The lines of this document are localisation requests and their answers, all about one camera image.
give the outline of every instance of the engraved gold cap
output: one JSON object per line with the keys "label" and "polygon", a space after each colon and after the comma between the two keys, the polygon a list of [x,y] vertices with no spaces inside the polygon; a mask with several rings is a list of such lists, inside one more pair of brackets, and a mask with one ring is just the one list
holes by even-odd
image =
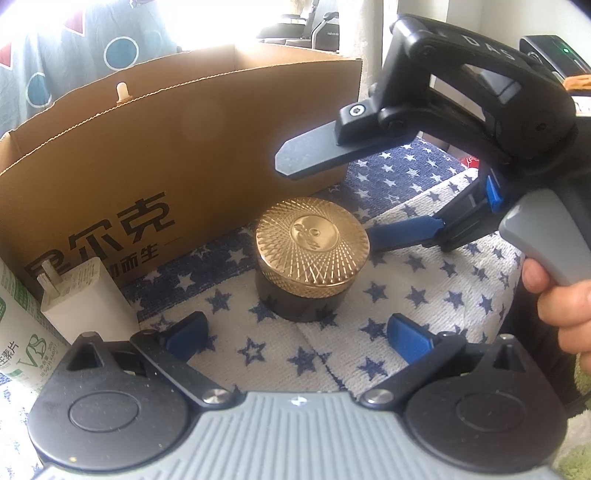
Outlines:
{"label": "engraved gold cap", "polygon": [[369,255],[369,239],[347,210],[300,197],[267,210],[256,227],[261,272],[299,297],[320,299],[347,289]]}

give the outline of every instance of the round jar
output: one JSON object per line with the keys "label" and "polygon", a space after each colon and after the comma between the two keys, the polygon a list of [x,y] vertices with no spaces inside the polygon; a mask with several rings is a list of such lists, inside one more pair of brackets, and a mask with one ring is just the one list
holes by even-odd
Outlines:
{"label": "round jar", "polygon": [[267,308],[294,322],[332,314],[369,255],[359,221],[337,204],[311,197],[267,210],[255,242],[258,294]]}

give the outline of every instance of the star-patterned towel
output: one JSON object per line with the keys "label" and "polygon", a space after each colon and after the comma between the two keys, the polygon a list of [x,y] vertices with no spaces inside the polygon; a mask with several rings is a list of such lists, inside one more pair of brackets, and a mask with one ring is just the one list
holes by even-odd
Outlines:
{"label": "star-patterned towel", "polygon": [[[475,175],[416,139],[351,163],[342,184],[317,195],[369,226],[432,213]],[[492,340],[511,304],[521,261],[496,235],[446,255],[420,247],[383,254],[368,261],[337,311],[324,312],[317,323],[297,325],[257,298],[252,227],[216,239],[122,289],[142,328],[162,330],[195,310],[205,312],[209,341],[189,363],[231,390],[349,389],[357,395],[404,366],[385,339],[393,312],[428,324],[433,332],[453,330],[470,341]],[[40,468],[30,443],[23,447],[33,399],[7,382],[0,376],[5,440],[0,479],[27,480],[32,475],[25,472]]]}
{"label": "star-patterned towel", "polygon": [[[368,226],[433,213],[476,175],[474,169],[455,175]],[[455,331],[471,342],[492,340],[511,306],[520,266],[521,254],[498,234],[449,254],[412,247],[377,255],[336,311],[302,324],[262,305],[249,270],[146,323],[159,326],[204,311],[210,341],[189,363],[226,388],[358,395],[405,366],[386,340],[390,315],[401,312],[433,332]]]}

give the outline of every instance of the brown cardboard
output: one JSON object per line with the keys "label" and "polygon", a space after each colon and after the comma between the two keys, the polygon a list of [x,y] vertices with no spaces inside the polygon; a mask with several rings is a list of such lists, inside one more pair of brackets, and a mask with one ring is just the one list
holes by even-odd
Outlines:
{"label": "brown cardboard", "polygon": [[[0,141],[11,165],[0,257],[35,291],[45,258],[63,272],[98,255],[123,284],[341,181],[343,167],[284,179],[274,154],[354,102],[360,75],[359,60],[258,44],[153,60],[69,93]],[[114,107],[120,81],[134,99]]]}

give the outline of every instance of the finger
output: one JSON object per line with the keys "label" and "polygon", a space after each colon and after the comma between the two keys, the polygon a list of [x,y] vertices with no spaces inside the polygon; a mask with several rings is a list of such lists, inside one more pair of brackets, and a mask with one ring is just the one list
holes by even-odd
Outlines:
{"label": "finger", "polygon": [[591,376],[591,352],[581,354],[579,365],[584,374]]}
{"label": "finger", "polygon": [[532,258],[526,258],[521,271],[523,285],[531,293],[542,293],[550,288],[552,281],[550,276],[540,265]]}
{"label": "finger", "polygon": [[591,322],[558,329],[558,344],[567,353],[591,352]]}
{"label": "finger", "polygon": [[591,319],[591,280],[552,287],[538,299],[538,315],[549,325],[569,327]]}

